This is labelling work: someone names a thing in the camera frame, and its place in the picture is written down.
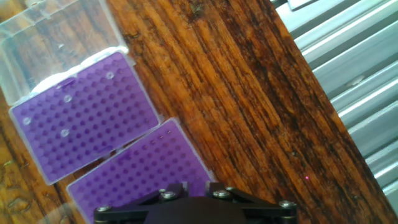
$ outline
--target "purple pipette tip rack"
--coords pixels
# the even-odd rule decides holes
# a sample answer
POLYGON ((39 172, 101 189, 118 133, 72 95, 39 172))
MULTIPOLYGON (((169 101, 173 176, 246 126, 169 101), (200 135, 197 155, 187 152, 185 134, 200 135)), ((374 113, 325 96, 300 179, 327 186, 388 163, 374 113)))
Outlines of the purple pipette tip rack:
POLYGON ((120 207, 171 183, 188 182, 190 196, 201 196, 209 180, 209 172, 181 127, 170 119, 67 190, 86 221, 93 223, 97 207, 120 207))
POLYGON ((160 123, 136 72, 119 52, 13 107, 10 115, 46 184, 160 123))

